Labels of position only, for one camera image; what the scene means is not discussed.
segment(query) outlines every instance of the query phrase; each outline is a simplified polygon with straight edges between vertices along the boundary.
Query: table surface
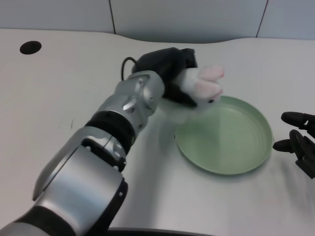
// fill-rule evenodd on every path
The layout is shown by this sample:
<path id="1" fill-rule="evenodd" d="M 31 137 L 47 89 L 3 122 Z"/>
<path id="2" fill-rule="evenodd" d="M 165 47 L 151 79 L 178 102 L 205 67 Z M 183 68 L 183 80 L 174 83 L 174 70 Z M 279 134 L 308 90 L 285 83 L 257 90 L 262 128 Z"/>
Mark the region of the table surface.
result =
<path id="1" fill-rule="evenodd" d="M 30 40 L 42 49 L 23 55 Z M 0 29 L 0 228 L 32 206 L 40 171 L 82 127 L 120 80 L 125 57 L 194 48 L 199 66 L 222 64 L 224 94 L 256 106 L 275 140 L 291 126 L 281 114 L 315 114 L 315 41 L 237 39 L 213 44 L 152 43 L 106 33 Z M 311 236 L 315 180 L 293 154 L 273 151 L 238 176 L 203 171 L 184 158 L 175 124 L 161 109 L 150 117 L 123 171 L 129 193 L 112 227 L 217 236 Z"/>

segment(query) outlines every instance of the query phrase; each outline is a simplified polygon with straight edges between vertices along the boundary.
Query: bunny ear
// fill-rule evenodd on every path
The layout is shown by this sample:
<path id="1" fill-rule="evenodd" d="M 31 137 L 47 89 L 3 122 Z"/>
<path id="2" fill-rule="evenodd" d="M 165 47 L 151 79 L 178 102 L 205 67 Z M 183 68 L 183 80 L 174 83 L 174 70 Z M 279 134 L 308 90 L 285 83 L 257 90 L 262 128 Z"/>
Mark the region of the bunny ear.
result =
<path id="1" fill-rule="evenodd" d="M 222 93 L 222 86 L 211 81 L 196 80 L 194 95 L 200 99 L 212 99 Z"/>
<path id="2" fill-rule="evenodd" d="M 206 81 L 217 81 L 224 76 L 224 68 L 220 65 L 207 66 L 200 70 L 199 78 Z"/>

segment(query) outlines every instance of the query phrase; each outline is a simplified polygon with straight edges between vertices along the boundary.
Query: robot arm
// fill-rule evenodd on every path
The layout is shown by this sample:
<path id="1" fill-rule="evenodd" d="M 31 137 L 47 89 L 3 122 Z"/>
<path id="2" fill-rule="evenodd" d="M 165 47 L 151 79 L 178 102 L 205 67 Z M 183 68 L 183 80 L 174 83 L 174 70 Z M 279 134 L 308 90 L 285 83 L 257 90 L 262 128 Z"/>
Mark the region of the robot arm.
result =
<path id="1" fill-rule="evenodd" d="M 34 206 L 0 231 L 0 236 L 82 236 L 104 233 L 127 194 L 121 171 L 126 155 L 163 96 L 184 69 L 196 67 L 194 51 L 175 48 L 146 54 L 118 83 L 85 127 L 79 129 L 41 172 Z"/>

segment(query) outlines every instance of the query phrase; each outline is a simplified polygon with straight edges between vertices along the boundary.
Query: white plush bunny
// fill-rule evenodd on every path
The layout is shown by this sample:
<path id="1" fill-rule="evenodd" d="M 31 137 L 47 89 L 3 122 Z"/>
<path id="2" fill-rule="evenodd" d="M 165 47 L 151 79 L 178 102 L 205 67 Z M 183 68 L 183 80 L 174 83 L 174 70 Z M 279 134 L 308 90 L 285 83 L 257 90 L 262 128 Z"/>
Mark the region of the white plush bunny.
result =
<path id="1" fill-rule="evenodd" d="M 187 108 L 181 104 L 163 101 L 160 108 L 177 123 L 185 122 L 191 115 L 207 110 L 214 102 L 220 100 L 223 88 L 217 81 L 223 76 L 224 68 L 219 65 L 184 70 L 172 83 L 190 96 L 197 106 Z"/>

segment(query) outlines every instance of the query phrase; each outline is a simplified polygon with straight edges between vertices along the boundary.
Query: gray wall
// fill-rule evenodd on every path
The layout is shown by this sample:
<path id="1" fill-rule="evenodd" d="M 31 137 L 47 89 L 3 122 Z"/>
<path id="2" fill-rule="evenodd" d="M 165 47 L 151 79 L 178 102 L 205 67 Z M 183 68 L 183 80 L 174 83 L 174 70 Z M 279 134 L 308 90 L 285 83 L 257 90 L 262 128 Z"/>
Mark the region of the gray wall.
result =
<path id="1" fill-rule="evenodd" d="M 108 0 L 0 0 L 0 28 L 114 32 Z"/>
<path id="2" fill-rule="evenodd" d="M 0 28 L 98 31 L 164 42 L 315 40 L 314 12 L 315 0 L 0 0 Z"/>

